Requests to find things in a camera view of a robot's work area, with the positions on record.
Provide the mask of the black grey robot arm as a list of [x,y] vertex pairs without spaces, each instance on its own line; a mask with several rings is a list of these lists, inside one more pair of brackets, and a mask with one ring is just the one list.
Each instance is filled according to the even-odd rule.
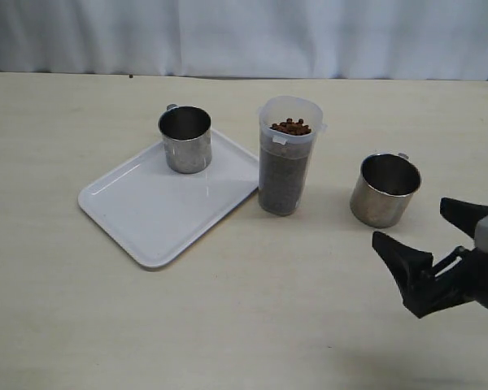
[[434,263],[429,252],[375,231],[372,247],[397,284],[403,305],[417,318],[472,301],[488,310],[488,206],[444,197],[440,215],[473,239]]

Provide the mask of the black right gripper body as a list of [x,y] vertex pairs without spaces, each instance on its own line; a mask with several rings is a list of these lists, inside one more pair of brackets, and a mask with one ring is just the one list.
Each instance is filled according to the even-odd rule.
[[472,301],[488,310],[488,253],[458,246],[437,264],[426,256],[426,315]]

